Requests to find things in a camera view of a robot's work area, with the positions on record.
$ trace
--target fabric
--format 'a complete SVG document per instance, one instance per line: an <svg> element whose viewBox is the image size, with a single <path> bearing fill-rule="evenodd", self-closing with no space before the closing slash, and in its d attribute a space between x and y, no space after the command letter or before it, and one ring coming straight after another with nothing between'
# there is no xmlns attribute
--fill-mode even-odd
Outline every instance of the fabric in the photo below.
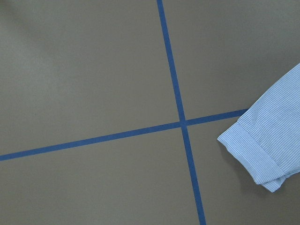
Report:
<svg viewBox="0 0 300 225"><path fill-rule="evenodd" d="M272 85L218 137L251 174L274 192L300 171L300 64Z"/></svg>

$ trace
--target gray floor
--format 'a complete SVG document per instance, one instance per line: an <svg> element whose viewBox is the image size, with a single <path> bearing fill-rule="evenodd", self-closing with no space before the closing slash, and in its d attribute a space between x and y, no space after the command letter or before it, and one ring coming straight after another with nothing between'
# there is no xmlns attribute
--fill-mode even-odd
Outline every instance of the gray floor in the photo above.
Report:
<svg viewBox="0 0 300 225"><path fill-rule="evenodd" d="M164 0L187 119L250 107L300 62L300 2ZM158 6L0 1L0 154L179 121ZM300 176L269 193L188 127L208 225L298 225ZM199 219L180 128L0 162L6 225Z"/></svg>

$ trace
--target blue tape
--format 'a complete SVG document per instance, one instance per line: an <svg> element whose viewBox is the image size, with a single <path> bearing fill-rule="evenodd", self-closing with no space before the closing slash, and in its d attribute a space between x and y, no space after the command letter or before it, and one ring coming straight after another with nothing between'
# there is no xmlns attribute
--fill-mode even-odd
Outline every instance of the blue tape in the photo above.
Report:
<svg viewBox="0 0 300 225"><path fill-rule="evenodd" d="M189 173L191 176L191 181L192 181L192 186L193 186L193 192L194 192L194 197L195 197L195 202L196 202L196 207L197 207L197 212L198 212L198 218L199 218L199 222L201 225L206 225L203 204L201 201L200 189L199 189L199 185L198 185L198 179L197 179L195 164L194 164L194 160L193 160L191 143L190 143L189 136L188 136L187 122L186 122L186 118L185 118L185 114L184 114L182 98L181 98L181 94L180 94L178 78L177 78L177 73L176 73L176 69L175 69L175 63L174 63L171 42L170 42L168 27L167 27L167 23L166 23L166 19L165 19L165 11L164 11L164 6L163 6L162 0L157 0L157 7L158 7L158 12L159 12L159 17L160 17L161 28L162 28L162 32L163 32L163 36L164 36L165 49L166 49L168 62L169 62L169 68L170 68L170 73L171 73L171 78L172 78L172 83L173 83L173 89L174 89L174 94L175 94L175 99L176 99L178 116L179 116L179 120L180 120L183 142L184 142L185 151L186 151L186 155L187 155Z"/></svg>
<svg viewBox="0 0 300 225"><path fill-rule="evenodd" d="M241 116L242 114L244 114L247 110L248 109L241 109L241 110L237 110L237 111L225 112L225 113L221 113L221 114L217 114L217 115L191 119L191 120L186 121L186 125L191 126L191 125L200 124L200 123L207 123L207 122L237 117L237 116Z"/></svg>
<svg viewBox="0 0 300 225"><path fill-rule="evenodd" d="M187 120L185 122L185 124L186 124L186 126L191 126L191 125L196 125L196 124L200 124L200 123L207 123L207 122L211 122L211 121L237 117L237 116L241 116L244 112L246 112L246 110L247 109L242 109L242 110L233 111L233 112L225 112L225 113L221 113L221 114L217 114L217 115L211 115L211 116L191 119L191 120ZM94 144L94 143L106 142L106 141L121 139L121 138L125 138L125 137L143 135L143 134L153 133L153 132L157 132L157 131L180 128L182 126L182 124L183 124L182 122L168 123L168 124L154 126L154 127L147 127L147 128L131 130L131 131L121 132L121 133L112 134L112 135L94 137L94 138L89 138L89 139L75 141L75 142L57 144L57 145L42 147L42 148L38 148L38 149L32 149L32 150L27 150L27 151L11 153L11 154L0 156L0 161L9 160L9 159L13 159L13 158L20 158L20 157L25 157L25 156L32 156L32 155L36 155L36 154L47 153L50 151L64 150L64 149L69 149L69 148L74 148L74 147L79 147L79 146L89 145L89 144Z"/></svg>
<svg viewBox="0 0 300 225"><path fill-rule="evenodd" d="M88 144L107 142L107 141L121 139L121 138L125 138L125 137L149 134L149 133L153 133L153 132L157 132L157 131L169 130L169 129L174 129L174 128L180 128L180 123L179 122L168 123L168 124L163 124L163 125L154 126L154 127L147 127L147 128L137 129L137 130L121 132L121 133L117 133L117 134L113 134L113 135L105 135L105 136L94 137L94 138L89 138L89 139L75 141L75 142L56 144L56 145L42 147L42 148L38 148L38 149L10 153L10 154L0 156L0 161L9 160L9 159L13 159L13 158L20 158L20 157L25 157L25 156L32 156L32 155L47 153L47 152L51 152L51 151L59 151L59 150L63 150L63 149L69 149L69 148L84 146L84 145L88 145Z"/></svg>
<svg viewBox="0 0 300 225"><path fill-rule="evenodd" d="M173 89L174 89L174 94L175 94L175 99L176 99L179 120L185 121L186 118L185 118L184 111L183 111L183 104L182 104L182 100L181 100L181 94L180 94L177 73L176 73L172 48L171 48L171 42L170 42L170 38L169 38L168 27L167 27L167 23L165 20L165 12L164 12L164 6L163 6L162 0L157 0L157 6L158 6L159 17L160 17L161 28L163 31L163 36L164 36L164 41L165 41L165 49L166 49L167 58L168 58L168 62L169 62L169 68L170 68L170 72L171 72L171 78L172 78L172 83L173 83Z"/></svg>

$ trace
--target shirt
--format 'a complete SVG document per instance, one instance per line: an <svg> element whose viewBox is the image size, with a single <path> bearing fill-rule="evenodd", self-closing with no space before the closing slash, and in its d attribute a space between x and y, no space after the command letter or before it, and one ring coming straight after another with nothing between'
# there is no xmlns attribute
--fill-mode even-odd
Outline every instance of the shirt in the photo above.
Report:
<svg viewBox="0 0 300 225"><path fill-rule="evenodd" d="M218 137L256 184L274 192L300 171L300 64Z"/></svg>

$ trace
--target sleeve cuff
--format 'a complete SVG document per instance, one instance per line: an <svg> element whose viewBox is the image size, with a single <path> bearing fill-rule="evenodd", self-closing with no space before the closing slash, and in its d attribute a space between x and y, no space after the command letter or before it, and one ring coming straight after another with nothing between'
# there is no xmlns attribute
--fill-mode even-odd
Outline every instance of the sleeve cuff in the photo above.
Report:
<svg viewBox="0 0 300 225"><path fill-rule="evenodd" d="M270 192L276 191L278 188L281 187L283 182L285 181L285 177L282 176L276 180L269 181L267 183L263 183L262 186L264 186L266 189L268 189Z"/></svg>
<svg viewBox="0 0 300 225"><path fill-rule="evenodd" d="M265 186L267 182L284 176L284 172L279 168L276 162L238 122L234 123L221 134L218 137L218 141L242 163L256 184L264 184Z"/></svg>

